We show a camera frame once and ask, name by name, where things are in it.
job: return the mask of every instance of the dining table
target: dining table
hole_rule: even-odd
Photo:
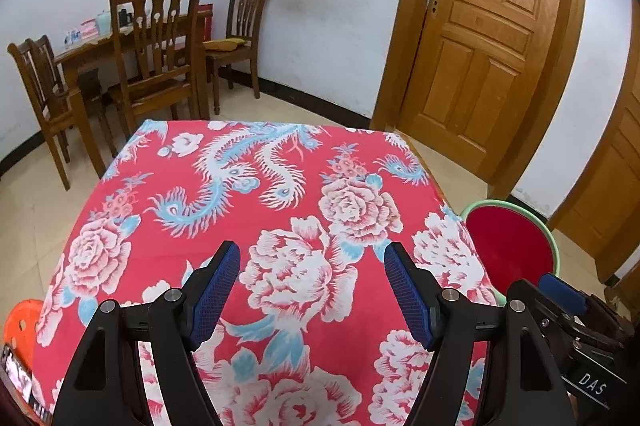
[[[431,354],[386,278],[391,242],[443,288],[495,305],[465,223],[400,135],[148,119],[91,193],[52,273],[36,325],[36,398],[54,412],[100,302],[152,302],[225,240],[239,247],[239,276],[193,353],[225,425],[404,424]],[[139,350],[150,413],[168,425],[152,350]],[[476,343],[460,425],[472,424],[485,355]]]
[[[198,10],[196,14],[196,34],[205,34],[205,23],[213,16],[211,9]],[[178,17],[177,36],[184,36],[187,30],[187,15]],[[133,51],[135,46],[132,26],[119,28],[120,45],[124,52]],[[68,89],[68,102],[74,111],[76,125],[80,132],[84,148],[89,155],[92,165],[98,177],[101,177],[106,168],[100,150],[95,142],[95,136],[89,124],[89,117],[86,113],[82,93],[78,86],[78,75],[83,69],[96,66],[100,62],[113,60],[114,46],[112,32],[96,35],[92,38],[82,40],[77,44],[68,47],[64,52],[54,57],[54,66],[61,66],[64,73],[65,82]],[[206,92],[207,86],[207,65],[204,56],[204,47],[200,39],[196,42],[196,94],[199,117],[209,119],[209,101]]]

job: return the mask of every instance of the green rim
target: green rim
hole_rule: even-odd
[[[516,206],[516,204],[512,204],[507,201],[500,201],[497,199],[485,199],[483,201],[478,201],[478,202],[469,204],[469,206],[467,206],[463,210],[463,212],[460,214],[460,218],[462,218],[462,220],[466,222],[466,218],[469,216],[469,214],[472,211],[478,208],[486,207],[486,206],[506,208],[508,210],[518,213],[519,215],[522,215],[523,217],[526,217],[530,222],[533,222],[536,225],[536,227],[540,231],[542,231],[542,233],[546,237],[547,242],[549,243],[549,246],[551,246],[551,251],[553,252],[553,256],[554,256],[553,275],[555,276],[560,275],[560,251],[558,250],[558,245],[556,244],[556,240],[551,234],[551,231],[549,231],[549,229],[545,226],[545,224],[530,211],[524,208],[521,208],[520,206]],[[494,291],[495,300],[497,304],[500,307],[504,307],[507,304],[507,297],[504,294],[502,294],[500,291],[498,291],[495,287],[492,286],[492,289]]]

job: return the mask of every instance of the yellow cushion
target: yellow cushion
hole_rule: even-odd
[[[246,44],[242,38],[222,38],[220,40],[209,40],[204,43],[204,48],[208,51],[233,51],[239,45]]]

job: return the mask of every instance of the door frame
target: door frame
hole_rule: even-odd
[[[564,201],[562,201],[562,204],[560,204],[554,214],[551,215],[548,223],[546,223],[549,229],[554,229],[558,226],[562,218],[574,206],[582,193],[584,193],[584,190],[587,188],[596,173],[600,162],[602,162],[607,149],[611,146],[613,138],[620,126],[620,121],[622,121],[622,116],[625,113],[626,99],[630,96],[638,75],[640,75],[640,5],[638,5],[637,0],[633,0],[629,53],[626,58],[625,73],[622,77],[622,84],[620,85],[620,92],[618,92],[616,103],[613,106],[609,122],[602,133],[602,137],[596,145],[593,154],[591,154],[591,157],[580,174],[580,177],[578,177],[578,180],[571,188],[569,194],[564,198]],[[633,214],[630,215],[627,222],[637,222],[638,218],[640,218],[640,206],[633,211]],[[640,228],[637,225],[623,226],[612,239],[611,249],[615,249],[617,251],[629,251],[629,254],[631,254],[631,252],[636,249],[639,241]],[[620,261],[620,259],[615,255],[601,256],[596,261],[598,279],[603,283],[606,282],[625,260],[626,259]]]
[[[488,196],[505,199],[529,164],[553,118],[582,29],[585,0],[560,0],[545,66],[529,109],[504,158],[489,179]],[[385,69],[369,128],[394,129],[414,67],[428,0],[399,0]]]

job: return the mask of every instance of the blue gripper pad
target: blue gripper pad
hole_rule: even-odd
[[[220,251],[210,260],[209,265],[216,260],[219,253]],[[202,342],[208,340],[213,334],[239,270],[240,250],[235,243],[230,243],[222,261],[193,307],[193,325],[188,338],[192,351],[197,350]]]
[[[552,274],[540,277],[538,290],[567,314],[581,316],[587,312],[586,298]]]
[[[422,301],[414,282],[391,245],[385,249],[385,272],[409,332],[425,350],[429,350],[434,345],[429,327],[429,309]]]

